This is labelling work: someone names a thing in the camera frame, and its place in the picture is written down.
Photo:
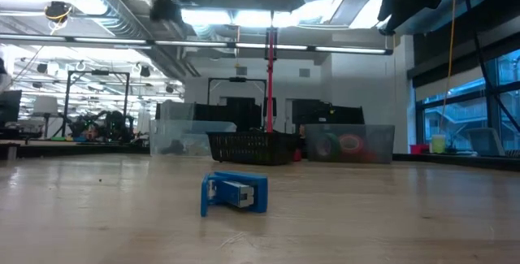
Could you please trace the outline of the blue stapler in front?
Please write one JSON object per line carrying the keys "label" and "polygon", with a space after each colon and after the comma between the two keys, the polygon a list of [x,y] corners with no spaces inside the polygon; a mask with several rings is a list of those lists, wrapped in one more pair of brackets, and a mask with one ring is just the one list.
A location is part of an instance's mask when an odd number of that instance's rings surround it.
{"label": "blue stapler in front", "polygon": [[201,182],[200,215],[206,217],[208,208],[216,205],[266,213],[267,176],[239,171],[216,171],[205,174]]}

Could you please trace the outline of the overhead light bar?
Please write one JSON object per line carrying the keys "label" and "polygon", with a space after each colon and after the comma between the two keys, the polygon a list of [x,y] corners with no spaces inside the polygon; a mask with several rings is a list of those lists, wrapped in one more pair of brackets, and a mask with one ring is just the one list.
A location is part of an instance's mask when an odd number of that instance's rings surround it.
{"label": "overhead light bar", "polygon": [[[150,50],[152,47],[174,46],[174,47],[193,47],[211,49],[249,49],[264,50],[268,46],[260,43],[247,43],[236,41],[172,41],[172,40],[143,40],[143,39],[124,39],[106,37],[73,37],[73,36],[51,36],[51,35],[30,35],[0,33],[0,43],[14,45],[69,45],[95,47],[108,46],[115,49]],[[391,55],[390,49],[369,49],[344,46],[322,46],[322,45],[274,45],[276,50],[285,51],[305,51],[315,53],[333,54],[370,54],[370,55]]]}

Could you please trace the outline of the black ceiling device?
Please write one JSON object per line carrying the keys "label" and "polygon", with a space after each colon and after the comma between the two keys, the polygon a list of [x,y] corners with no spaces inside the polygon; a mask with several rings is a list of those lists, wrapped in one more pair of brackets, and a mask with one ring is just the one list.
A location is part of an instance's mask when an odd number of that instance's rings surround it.
{"label": "black ceiling device", "polygon": [[66,2],[53,1],[44,8],[45,17],[55,24],[65,24],[71,12],[72,5]]}

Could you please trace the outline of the black background cabinet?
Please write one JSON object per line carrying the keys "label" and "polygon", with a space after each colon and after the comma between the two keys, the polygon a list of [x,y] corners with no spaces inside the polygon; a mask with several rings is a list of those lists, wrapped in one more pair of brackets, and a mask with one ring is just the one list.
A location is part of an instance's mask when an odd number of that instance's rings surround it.
{"label": "black background cabinet", "polygon": [[292,122],[302,124],[364,124],[361,107],[333,106],[319,100],[293,100]]}

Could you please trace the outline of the grey translucent plastic bin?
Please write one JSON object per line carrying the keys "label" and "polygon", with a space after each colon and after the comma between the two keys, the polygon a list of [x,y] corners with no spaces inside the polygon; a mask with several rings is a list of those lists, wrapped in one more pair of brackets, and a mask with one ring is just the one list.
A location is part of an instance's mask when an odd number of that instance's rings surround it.
{"label": "grey translucent plastic bin", "polygon": [[[389,164],[393,156],[395,127],[393,125],[361,124],[307,124],[305,126],[305,145],[307,158],[316,162],[378,163]],[[364,147],[358,154],[340,152],[337,159],[318,161],[314,157],[316,140],[326,133],[340,138],[345,134],[354,134],[364,140]]]}

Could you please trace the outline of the clear plastic bin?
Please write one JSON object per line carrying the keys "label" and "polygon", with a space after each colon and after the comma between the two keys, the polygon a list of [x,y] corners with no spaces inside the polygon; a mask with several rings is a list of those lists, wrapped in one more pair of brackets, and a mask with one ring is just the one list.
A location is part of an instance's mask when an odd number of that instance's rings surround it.
{"label": "clear plastic bin", "polygon": [[230,122],[211,122],[193,120],[161,120],[150,122],[149,147],[152,156],[160,154],[162,148],[169,146],[172,140],[184,144],[186,154],[174,156],[210,156],[208,132],[235,132],[236,125]]}

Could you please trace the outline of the black background equipment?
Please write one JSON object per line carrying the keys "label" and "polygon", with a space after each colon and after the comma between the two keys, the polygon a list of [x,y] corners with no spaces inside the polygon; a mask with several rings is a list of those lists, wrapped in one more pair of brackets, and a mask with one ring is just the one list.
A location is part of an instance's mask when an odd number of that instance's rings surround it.
{"label": "black background equipment", "polygon": [[225,105],[182,103],[167,100],[159,103],[156,119],[230,122],[238,132],[263,127],[262,107],[252,97],[226,97]]}

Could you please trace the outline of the pale green cup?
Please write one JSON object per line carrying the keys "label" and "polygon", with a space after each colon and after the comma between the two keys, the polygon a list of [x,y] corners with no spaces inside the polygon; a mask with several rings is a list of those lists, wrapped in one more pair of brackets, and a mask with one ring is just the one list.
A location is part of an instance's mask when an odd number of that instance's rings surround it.
{"label": "pale green cup", "polygon": [[446,136],[444,134],[435,134],[431,136],[431,153],[442,154],[445,152]]}

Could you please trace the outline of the white background lamp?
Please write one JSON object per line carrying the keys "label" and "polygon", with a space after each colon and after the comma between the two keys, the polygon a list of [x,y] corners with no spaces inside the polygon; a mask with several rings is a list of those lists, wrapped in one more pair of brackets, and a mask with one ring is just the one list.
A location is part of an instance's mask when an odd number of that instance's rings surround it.
{"label": "white background lamp", "polygon": [[46,139],[48,135],[50,117],[59,116],[59,105],[57,98],[50,96],[37,96],[33,105],[32,114],[36,117],[42,117],[44,119],[45,124],[43,138]]}

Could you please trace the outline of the black slotted plastic basket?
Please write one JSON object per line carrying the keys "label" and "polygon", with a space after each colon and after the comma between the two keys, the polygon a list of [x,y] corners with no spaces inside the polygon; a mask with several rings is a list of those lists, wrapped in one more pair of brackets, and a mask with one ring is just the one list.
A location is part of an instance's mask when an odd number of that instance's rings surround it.
{"label": "black slotted plastic basket", "polygon": [[290,163],[299,137],[281,132],[208,132],[217,162],[278,166]]}

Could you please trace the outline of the dark background monitor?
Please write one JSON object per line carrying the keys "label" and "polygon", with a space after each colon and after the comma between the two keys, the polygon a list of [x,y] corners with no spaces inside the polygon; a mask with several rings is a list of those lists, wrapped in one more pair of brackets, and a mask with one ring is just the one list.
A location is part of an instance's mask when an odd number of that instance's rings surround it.
{"label": "dark background monitor", "polygon": [[0,123],[16,122],[20,112],[21,90],[0,93]]}

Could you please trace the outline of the tall black background frame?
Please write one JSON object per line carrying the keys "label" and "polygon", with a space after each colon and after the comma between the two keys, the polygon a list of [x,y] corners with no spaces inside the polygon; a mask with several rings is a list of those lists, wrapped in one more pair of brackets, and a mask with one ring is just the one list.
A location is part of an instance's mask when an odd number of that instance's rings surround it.
{"label": "tall black background frame", "polygon": [[93,69],[90,71],[79,71],[79,70],[73,70],[67,72],[67,83],[66,83],[66,92],[65,92],[65,98],[64,98],[64,108],[63,108],[63,117],[62,117],[62,125],[59,129],[61,132],[56,132],[56,134],[60,133],[61,136],[65,136],[66,134],[66,125],[67,125],[67,115],[68,115],[68,107],[69,107],[69,100],[70,100],[70,90],[71,86],[75,84],[75,81],[72,81],[72,77],[75,74],[79,74],[80,77],[84,76],[85,74],[90,74],[92,76],[109,76],[109,75],[115,75],[115,76],[125,76],[126,80],[124,82],[125,85],[125,93],[124,93],[124,100],[123,100],[123,123],[125,122],[125,117],[128,113],[128,94],[129,94],[129,88],[130,88],[130,73],[129,72],[120,72],[120,71],[103,71],[101,69]]}

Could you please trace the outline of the low black background frame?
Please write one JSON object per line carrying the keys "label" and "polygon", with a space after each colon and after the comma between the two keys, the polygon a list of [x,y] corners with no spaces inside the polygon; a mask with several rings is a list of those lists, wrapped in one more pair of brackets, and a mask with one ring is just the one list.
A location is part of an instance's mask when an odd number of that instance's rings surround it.
{"label": "low black background frame", "polygon": [[228,78],[209,77],[207,80],[207,94],[206,94],[206,104],[207,105],[210,104],[210,95],[211,95],[211,90],[212,90],[210,88],[210,85],[211,85],[211,82],[214,80],[227,81],[227,82],[231,82],[231,83],[260,82],[260,83],[263,83],[263,90],[262,90],[263,96],[264,96],[264,98],[267,97],[267,80],[265,80],[265,79],[250,79],[250,78],[239,77],[239,76],[228,77]]}

